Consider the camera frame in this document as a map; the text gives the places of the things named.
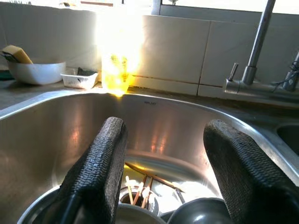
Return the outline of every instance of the kitchen faucet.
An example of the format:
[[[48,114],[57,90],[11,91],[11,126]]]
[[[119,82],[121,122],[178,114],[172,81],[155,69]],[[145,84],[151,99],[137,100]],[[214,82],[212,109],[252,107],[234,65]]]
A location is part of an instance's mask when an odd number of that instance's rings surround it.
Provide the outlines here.
[[[297,103],[299,102],[299,90],[296,89],[299,76],[299,52],[292,63],[291,70],[286,74],[283,81],[271,84],[254,82],[257,70],[256,65],[270,23],[274,4],[275,0],[268,0],[266,8],[261,15],[249,62],[245,67],[242,79],[233,80],[238,68],[238,63],[235,63],[229,78],[226,79],[224,92]]]

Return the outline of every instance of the window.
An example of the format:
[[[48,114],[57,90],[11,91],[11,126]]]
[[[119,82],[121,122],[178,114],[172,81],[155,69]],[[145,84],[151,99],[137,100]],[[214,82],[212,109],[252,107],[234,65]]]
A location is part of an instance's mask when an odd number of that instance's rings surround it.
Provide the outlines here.
[[[163,0],[163,5],[262,12],[267,0]],[[299,14],[299,0],[276,0],[274,13]]]

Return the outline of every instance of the sink basin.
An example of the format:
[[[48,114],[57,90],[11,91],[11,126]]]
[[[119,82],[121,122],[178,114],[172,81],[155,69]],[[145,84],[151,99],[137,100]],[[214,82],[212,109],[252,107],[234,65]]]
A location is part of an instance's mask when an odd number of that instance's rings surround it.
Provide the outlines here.
[[[277,130],[280,138],[294,151],[299,155],[299,126],[298,125],[288,125],[280,127]]]
[[[37,198],[57,189],[110,116],[122,118],[128,127],[126,162],[175,182],[184,189],[186,201],[221,198],[203,145],[205,124],[221,119],[254,131],[226,113],[177,100],[91,92],[42,94],[0,111],[0,223],[16,223]],[[123,178],[126,175],[136,182],[143,178],[128,167]],[[162,201],[159,214],[180,205],[170,187],[154,181],[152,190]]]

